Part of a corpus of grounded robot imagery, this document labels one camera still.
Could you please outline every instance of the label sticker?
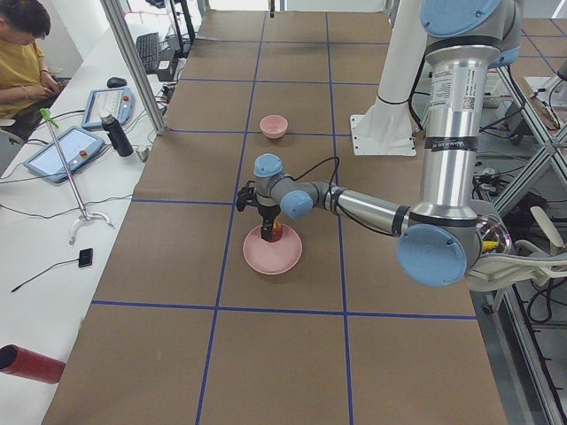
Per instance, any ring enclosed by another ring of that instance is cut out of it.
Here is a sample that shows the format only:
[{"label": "label sticker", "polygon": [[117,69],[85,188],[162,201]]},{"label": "label sticker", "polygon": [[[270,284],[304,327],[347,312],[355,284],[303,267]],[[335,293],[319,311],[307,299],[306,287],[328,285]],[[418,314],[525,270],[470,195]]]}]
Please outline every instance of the label sticker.
[{"label": "label sticker", "polygon": [[435,73],[431,80],[430,109],[480,112],[485,86],[483,68],[456,68]]}]

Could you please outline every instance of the white desk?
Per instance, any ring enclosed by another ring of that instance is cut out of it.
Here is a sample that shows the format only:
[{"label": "white desk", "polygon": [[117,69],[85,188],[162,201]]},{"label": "white desk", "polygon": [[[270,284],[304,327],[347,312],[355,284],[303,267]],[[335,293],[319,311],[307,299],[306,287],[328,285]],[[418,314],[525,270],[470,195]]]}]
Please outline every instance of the white desk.
[{"label": "white desk", "polygon": [[[130,31],[136,38],[151,32],[151,29],[134,25]],[[52,116],[84,109],[89,92],[104,88],[111,76],[126,78],[128,86],[137,95],[109,30],[51,108]],[[150,77],[150,82],[154,93],[157,93],[162,83],[157,81],[155,75]],[[132,118],[143,110],[144,106],[136,96]],[[81,118],[81,115],[65,117],[58,123],[63,129],[72,125],[80,126]],[[109,143],[105,132],[98,134]],[[151,144],[154,136],[147,117],[140,119],[128,131],[128,139],[133,145]],[[45,126],[32,137],[50,142],[50,134]],[[39,149],[41,146],[24,146],[4,176]],[[132,193],[143,168],[144,164],[136,154],[121,158],[110,149],[76,174],[75,181],[85,203],[108,197],[124,197]],[[25,167],[18,166],[12,176],[3,182],[29,177],[33,175]],[[0,184],[0,205],[42,215],[77,206],[68,182],[55,185],[41,179]],[[16,344],[55,359],[67,360],[128,205],[129,200],[126,199],[88,206],[90,211],[107,213],[114,228],[101,220],[93,220],[79,230],[74,246],[68,243],[69,229],[80,215],[78,210],[45,220],[0,207],[0,346]],[[52,264],[77,259],[79,250],[84,248],[94,249],[91,267],[79,269],[75,263],[56,267],[11,294],[12,288]],[[0,374],[0,422],[11,425],[41,423],[56,388],[57,385]]]}]

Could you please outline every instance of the red object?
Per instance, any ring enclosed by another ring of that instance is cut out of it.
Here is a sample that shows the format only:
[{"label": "red object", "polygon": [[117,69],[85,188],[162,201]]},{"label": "red object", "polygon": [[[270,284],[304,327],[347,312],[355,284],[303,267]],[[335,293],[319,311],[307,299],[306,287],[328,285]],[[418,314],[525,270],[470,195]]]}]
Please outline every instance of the red object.
[{"label": "red object", "polygon": [[58,383],[66,364],[16,345],[0,349],[0,372],[42,383]]},{"label": "red object", "polygon": [[262,274],[281,274],[291,270],[299,261],[302,252],[299,235],[282,224],[282,236],[277,242],[266,242],[261,238],[261,226],[253,228],[242,246],[246,263]]},{"label": "red object", "polygon": [[287,120],[281,115],[268,115],[260,121],[260,130],[268,139],[279,139],[287,131]]},{"label": "red object", "polygon": [[280,220],[274,220],[274,227],[272,228],[272,242],[279,241],[284,235],[284,225]]}]

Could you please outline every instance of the metal stand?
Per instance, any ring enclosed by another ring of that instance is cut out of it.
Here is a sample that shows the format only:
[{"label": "metal stand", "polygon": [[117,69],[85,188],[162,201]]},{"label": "metal stand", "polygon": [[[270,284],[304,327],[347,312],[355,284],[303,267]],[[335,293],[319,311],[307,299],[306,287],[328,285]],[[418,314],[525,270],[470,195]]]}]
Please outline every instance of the metal stand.
[{"label": "metal stand", "polygon": [[155,97],[151,91],[148,77],[145,74],[144,67],[142,66],[142,59],[136,51],[136,46],[132,41],[132,34],[128,29],[128,25],[124,20],[123,11],[119,2],[116,0],[100,0],[103,9],[106,13],[106,18],[113,30],[116,43],[120,48],[120,53],[126,62],[128,70],[132,74],[138,94],[142,98],[144,108],[150,117],[151,124],[157,135],[163,134],[165,131],[165,123],[158,105],[156,104]]},{"label": "metal stand", "polygon": [[512,81],[508,74],[498,68],[498,74],[502,82],[514,98],[516,104],[520,105],[525,101],[525,108],[522,116],[530,127],[541,149],[532,157],[530,162],[522,169],[522,172],[510,183],[501,195],[494,201],[494,206],[501,216],[506,215],[532,188],[532,185],[548,170],[550,166],[554,168],[559,182],[567,188],[567,159],[561,153],[560,148],[565,145],[567,140],[567,126],[563,127],[555,135],[541,122],[538,114],[526,99],[524,94],[516,93]]},{"label": "metal stand", "polygon": [[77,185],[74,183],[73,176],[71,174],[71,170],[69,169],[69,165],[65,159],[65,154],[61,149],[61,145],[59,144],[59,140],[57,135],[55,134],[55,130],[53,129],[53,123],[50,120],[47,120],[47,126],[51,133],[51,138],[53,139],[53,144],[57,149],[57,154],[61,159],[61,163],[63,164],[63,168],[65,169],[65,173],[67,175],[67,179],[69,179],[69,184],[71,185],[71,189],[73,190],[73,194],[75,199],[77,200],[77,204],[79,205],[79,210],[81,210],[81,217],[79,217],[73,225],[71,226],[71,232],[69,237],[69,244],[73,245],[74,241],[76,240],[77,232],[82,225],[90,224],[92,220],[104,220],[106,224],[108,224],[111,228],[114,228],[114,225],[111,223],[110,218],[103,212],[88,212],[87,207],[82,202],[81,194],[77,189]]}]

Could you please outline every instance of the computer mouse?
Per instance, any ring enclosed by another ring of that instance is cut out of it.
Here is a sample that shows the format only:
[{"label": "computer mouse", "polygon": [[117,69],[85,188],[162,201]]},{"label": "computer mouse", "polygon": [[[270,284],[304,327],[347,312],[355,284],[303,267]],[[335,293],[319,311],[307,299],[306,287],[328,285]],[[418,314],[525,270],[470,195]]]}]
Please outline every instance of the computer mouse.
[{"label": "computer mouse", "polygon": [[124,87],[126,84],[128,84],[126,80],[121,77],[111,77],[106,82],[106,87],[109,89],[115,89],[117,87]]}]

